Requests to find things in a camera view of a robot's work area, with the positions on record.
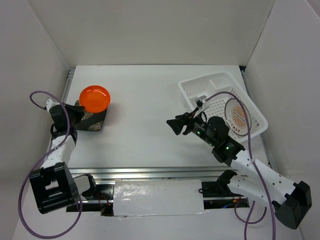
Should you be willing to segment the white sunburst pattern plate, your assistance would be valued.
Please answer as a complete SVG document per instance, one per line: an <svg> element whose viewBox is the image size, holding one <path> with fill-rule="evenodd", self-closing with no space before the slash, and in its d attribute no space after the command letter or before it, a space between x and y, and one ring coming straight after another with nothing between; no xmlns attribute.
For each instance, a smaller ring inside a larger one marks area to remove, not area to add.
<svg viewBox="0 0 320 240"><path fill-rule="evenodd" d="M248 135L248 128L251 129L252 120L247 107L239 103L237 99L230 98L224 106L224 117L230 130L237 136Z"/></svg>

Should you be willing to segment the black square floral plate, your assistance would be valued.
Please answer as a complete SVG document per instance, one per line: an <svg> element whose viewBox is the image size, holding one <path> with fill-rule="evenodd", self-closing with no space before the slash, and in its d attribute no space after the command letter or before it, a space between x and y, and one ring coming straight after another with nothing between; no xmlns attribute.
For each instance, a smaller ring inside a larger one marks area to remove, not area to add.
<svg viewBox="0 0 320 240"><path fill-rule="evenodd" d="M107 115L107 108L98 113L83 112L81 120L75 125L77 131L99 132L102 130Z"/></svg>

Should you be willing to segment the white foil covered panel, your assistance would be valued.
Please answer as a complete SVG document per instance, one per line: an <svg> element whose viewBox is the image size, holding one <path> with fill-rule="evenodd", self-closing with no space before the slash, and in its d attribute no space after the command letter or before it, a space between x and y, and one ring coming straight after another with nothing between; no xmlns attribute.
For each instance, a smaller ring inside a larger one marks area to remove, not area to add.
<svg viewBox="0 0 320 240"><path fill-rule="evenodd" d="M117 181L114 185L115 216L188 216L203 214L201 181Z"/></svg>

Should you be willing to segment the orange round plate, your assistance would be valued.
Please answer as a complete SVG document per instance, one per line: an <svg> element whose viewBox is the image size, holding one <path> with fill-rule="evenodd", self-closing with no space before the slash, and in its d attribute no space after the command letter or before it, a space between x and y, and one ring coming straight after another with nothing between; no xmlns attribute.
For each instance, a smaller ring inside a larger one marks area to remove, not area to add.
<svg viewBox="0 0 320 240"><path fill-rule="evenodd" d="M79 95L79 104L89 113L105 111L111 102L110 93L100 85L91 85L82 90Z"/></svg>

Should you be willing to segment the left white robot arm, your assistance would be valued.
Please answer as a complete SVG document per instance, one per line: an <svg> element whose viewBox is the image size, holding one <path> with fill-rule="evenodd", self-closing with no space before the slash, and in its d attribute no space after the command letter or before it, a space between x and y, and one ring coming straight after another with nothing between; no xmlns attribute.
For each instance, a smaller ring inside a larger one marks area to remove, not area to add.
<svg viewBox="0 0 320 240"><path fill-rule="evenodd" d="M91 174L72 177L68 162L76 147L76 124L84 116L85 108L69 104L60 105L49 98L44 108L53 120L50 128L52 152L39 169L29 174L29 181L37 208L41 214L69 207L81 198L92 200L98 186Z"/></svg>

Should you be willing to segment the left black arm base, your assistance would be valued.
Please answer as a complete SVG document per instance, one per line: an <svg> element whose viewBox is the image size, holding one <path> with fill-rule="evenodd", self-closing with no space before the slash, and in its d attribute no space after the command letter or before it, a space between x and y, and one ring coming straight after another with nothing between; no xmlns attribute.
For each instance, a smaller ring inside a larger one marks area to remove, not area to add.
<svg viewBox="0 0 320 240"><path fill-rule="evenodd" d="M81 174L73 178L84 212L96 212L104 217L114 215L114 184L98 184L90 173Z"/></svg>

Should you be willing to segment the aluminium frame rail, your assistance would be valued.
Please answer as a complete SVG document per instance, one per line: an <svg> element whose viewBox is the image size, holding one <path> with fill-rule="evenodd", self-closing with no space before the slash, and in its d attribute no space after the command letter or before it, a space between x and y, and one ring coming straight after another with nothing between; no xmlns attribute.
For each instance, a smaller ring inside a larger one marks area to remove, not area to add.
<svg viewBox="0 0 320 240"><path fill-rule="evenodd" d="M79 131L68 166L74 176L98 180L215 177L227 167L193 134L175 135L166 121L186 111L178 83L218 74L240 86L245 77L233 65L77 66L69 75L63 100L74 104L91 85L111 95L103 129Z"/></svg>

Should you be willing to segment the white plastic dish rack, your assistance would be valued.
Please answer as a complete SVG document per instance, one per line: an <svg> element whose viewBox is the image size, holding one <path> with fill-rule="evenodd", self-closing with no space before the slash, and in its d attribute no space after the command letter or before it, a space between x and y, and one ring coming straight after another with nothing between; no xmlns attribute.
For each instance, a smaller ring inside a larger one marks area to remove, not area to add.
<svg viewBox="0 0 320 240"><path fill-rule="evenodd" d="M268 128L268 121L254 104L245 89L241 87L236 79L227 72L218 72L182 80L178 83L178 87L181 91L182 105L188 112L191 112L196 108L195 99L200 96L205 95L209 98L217 93L230 92L232 95L221 93L208 102L209 107L204 111L207 118L215 116L221 117L229 127L225 119L225 105L229 99L235 98L240 104L243 103L250 113L250 136L252 138L260 135ZM248 139L248 135L238 136L230 129L229 135L239 143Z"/></svg>

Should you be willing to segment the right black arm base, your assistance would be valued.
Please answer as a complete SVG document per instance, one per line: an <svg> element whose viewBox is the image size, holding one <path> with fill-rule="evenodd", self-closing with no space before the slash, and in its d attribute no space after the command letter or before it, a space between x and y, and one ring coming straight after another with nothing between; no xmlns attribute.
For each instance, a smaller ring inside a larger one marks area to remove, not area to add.
<svg viewBox="0 0 320 240"><path fill-rule="evenodd" d="M249 201L246 197L232 193L227 183L231 178L238 176L235 171L226 170L216 181L204 181L198 190L203 196L203 206L205 210L212 209L234 209L248 208Z"/></svg>

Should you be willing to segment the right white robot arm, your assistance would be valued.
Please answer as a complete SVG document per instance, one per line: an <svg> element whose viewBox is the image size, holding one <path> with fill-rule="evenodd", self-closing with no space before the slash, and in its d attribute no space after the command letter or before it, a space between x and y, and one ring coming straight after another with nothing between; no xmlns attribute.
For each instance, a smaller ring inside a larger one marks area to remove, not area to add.
<svg viewBox="0 0 320 240"><path fill-rule="evenodd" d="M229 127L219 116L204 121L194 112L186 112L166 122L176 135L195 134L212 147L212 154L231 167L218 178L218 192L246 196L266 207L271 207L275 218L290 229L297 229L310 208L310 186L296 183L277 173L256 158L229 136Z"/></svg>

